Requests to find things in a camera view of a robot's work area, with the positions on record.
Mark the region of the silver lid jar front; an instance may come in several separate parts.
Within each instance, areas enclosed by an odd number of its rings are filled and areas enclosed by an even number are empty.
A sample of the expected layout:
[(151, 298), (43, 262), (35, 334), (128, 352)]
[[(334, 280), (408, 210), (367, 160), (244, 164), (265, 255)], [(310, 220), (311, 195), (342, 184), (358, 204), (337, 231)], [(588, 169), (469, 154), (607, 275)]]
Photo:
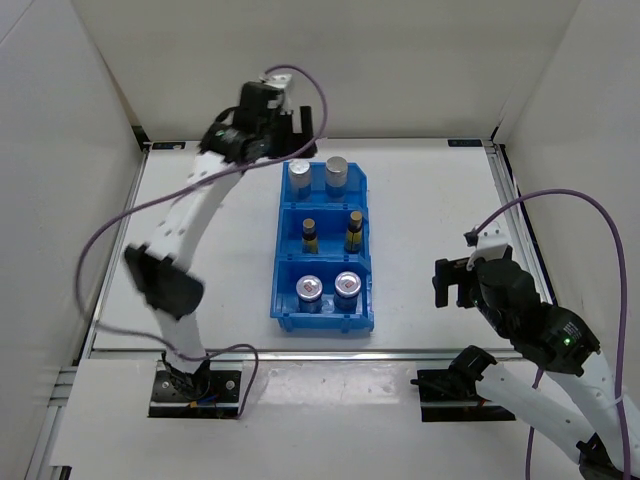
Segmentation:
[(325, 163), (325, 192), (333, 202), (344, 201), (348, 169), (348, 162), (341, 156), (330, 157)]

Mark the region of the silver lid jar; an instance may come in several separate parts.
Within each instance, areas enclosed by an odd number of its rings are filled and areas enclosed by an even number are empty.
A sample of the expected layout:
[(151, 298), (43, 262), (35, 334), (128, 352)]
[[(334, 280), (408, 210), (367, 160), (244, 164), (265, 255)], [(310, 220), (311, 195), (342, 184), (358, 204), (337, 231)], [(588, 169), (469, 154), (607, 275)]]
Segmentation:
[(341, 156), (330, 157), (325, 163), (325, 192), (333, 202), (344, 201), (348, 169), (348, 162)]
[(289, 163), (288, 178), (296, 201), (305, 201), (311, 194), (311, 164), (306, 159), (295, 159)]

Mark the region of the yellow label sauce bottle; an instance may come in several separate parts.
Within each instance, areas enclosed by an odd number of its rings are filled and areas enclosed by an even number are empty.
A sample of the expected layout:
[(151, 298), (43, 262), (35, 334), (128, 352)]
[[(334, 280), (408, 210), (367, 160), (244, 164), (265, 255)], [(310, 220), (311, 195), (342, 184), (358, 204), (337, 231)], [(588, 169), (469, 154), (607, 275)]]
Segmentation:
[(363, 214), (353, 211), (349, 215), (349, 222), (345, 234), (344, 250), (347, 253), (358, 253), (362, 245)]
[(302, 251), (307, 254), (319, 252), (316, 222), (312, 218), (306, 218), (302, 223)]

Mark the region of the yellow label sauce bottle front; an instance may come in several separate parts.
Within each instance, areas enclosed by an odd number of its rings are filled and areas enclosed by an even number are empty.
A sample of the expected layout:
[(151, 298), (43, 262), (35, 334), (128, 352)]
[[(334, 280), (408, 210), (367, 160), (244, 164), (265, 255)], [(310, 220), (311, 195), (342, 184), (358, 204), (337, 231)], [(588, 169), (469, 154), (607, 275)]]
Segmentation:
[(316, 222), (312, 218), (306, 218), (302, 223), (302, 251), (307, 254), (319, 252)]

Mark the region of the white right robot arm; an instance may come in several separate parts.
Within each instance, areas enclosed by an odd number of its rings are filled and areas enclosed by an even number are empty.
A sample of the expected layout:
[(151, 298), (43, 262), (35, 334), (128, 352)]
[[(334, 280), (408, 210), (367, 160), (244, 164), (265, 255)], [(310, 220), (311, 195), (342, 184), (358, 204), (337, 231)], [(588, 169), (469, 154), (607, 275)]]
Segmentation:
[(449, 365), (447, 391), (493, 402), (542, 433), (586, 479), (639, 476), (639, 411), (615, 387), (600, 343), (584, 320), (541, 300), (532, 276), (509, 258), (441, 259), (432, 279), (435, 304), (476, 308), (496, 333), (535, 364), (571, 399), (568, 409), (530, 387), (485, 350), (470, 345)]

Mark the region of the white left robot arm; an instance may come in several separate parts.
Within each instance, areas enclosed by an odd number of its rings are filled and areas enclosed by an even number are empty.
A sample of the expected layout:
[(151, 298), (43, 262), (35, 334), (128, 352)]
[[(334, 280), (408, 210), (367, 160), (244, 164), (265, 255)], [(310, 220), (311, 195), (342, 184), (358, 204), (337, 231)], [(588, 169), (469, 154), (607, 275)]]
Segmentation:
[(169, 344), (162, 361), (170, 382), (188, 400), (199, 400), (210, 389), (195, 314), (204, 284), (190, 272), (209, 222), (241, 179), (238, 167), (261, 158), (311, 158), (317, 152), (310, 107), (301, 107), (301, 130), (293, 130), (291, 82), (291, 75), (275, 74), (242, 86), (238, 104), (221, 112), (199, 143), (187, 179), (190, 192), (172, 202), (149, 241), (124, 251), (133, 283)]

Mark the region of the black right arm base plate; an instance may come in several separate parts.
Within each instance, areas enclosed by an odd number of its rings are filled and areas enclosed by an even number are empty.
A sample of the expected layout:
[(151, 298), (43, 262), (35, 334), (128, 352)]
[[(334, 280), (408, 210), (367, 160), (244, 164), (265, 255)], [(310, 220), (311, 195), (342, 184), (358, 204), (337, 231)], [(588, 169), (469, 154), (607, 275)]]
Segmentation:
[(410, 383), (418, 389), (423, 423), (515, 420), (510, 411), (480, 397), (474, 390), (462, 391), (456, 387), (449, 370), (418, 370)]

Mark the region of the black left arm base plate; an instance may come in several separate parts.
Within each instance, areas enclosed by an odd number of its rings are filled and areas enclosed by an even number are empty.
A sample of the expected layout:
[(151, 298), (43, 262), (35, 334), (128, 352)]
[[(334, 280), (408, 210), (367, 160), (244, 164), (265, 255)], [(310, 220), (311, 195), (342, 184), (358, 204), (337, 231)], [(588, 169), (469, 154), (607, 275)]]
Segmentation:
[(184, 395), (171, 383), (159, 362), (148, 403), (147, 416), (160, 419), (235, 419), (240, 407), (242, 372), (239, 367), (210, 366), (204, 392)]

